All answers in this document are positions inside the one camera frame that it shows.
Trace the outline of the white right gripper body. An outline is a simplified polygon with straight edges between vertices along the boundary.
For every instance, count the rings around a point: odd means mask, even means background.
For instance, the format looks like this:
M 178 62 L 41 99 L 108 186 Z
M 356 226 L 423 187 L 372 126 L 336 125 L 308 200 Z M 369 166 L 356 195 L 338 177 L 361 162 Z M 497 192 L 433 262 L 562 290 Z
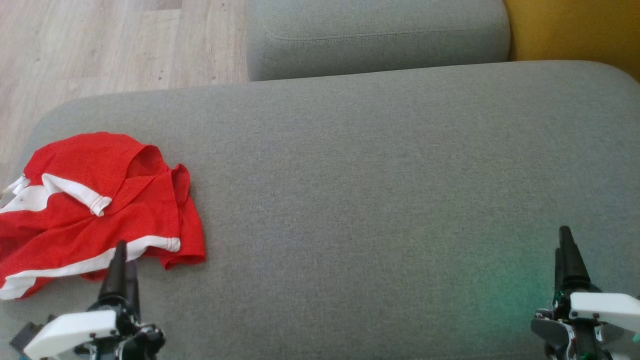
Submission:
M 605 326 L 639 335 L 639 300 L 594 285 L 557 287 L 551 306 L 538 309 L 531 331 L 544 342 L 549 360 L 628 360 L 605 346 Z

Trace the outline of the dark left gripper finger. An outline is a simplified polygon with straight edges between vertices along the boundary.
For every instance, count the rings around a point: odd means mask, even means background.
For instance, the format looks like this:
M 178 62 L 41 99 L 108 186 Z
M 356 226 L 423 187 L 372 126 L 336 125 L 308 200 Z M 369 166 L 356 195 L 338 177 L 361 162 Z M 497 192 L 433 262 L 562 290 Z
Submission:
M 127 259 L 127 244 L 125 241 L 120 241 L 115 248 L 112 259 L 107 267 L 106 276 L 100 288 L 101 302 L 115 297 L 122 299 L 126 298 Z
M 141 321 L 137 260 L 128 262 L 128 303 L 136 321 Z

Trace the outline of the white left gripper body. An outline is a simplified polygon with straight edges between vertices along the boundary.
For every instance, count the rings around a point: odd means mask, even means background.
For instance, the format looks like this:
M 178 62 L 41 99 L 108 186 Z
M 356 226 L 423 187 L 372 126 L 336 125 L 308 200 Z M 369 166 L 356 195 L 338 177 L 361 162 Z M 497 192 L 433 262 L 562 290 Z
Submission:
M 85 312 L 51 319 L 27 340 L 22 353 L 30 360 L 68 351 L 85 360 L 155 360 L 165 344 L 163 331 L 142 322 L 133 303 L 106 295 Z

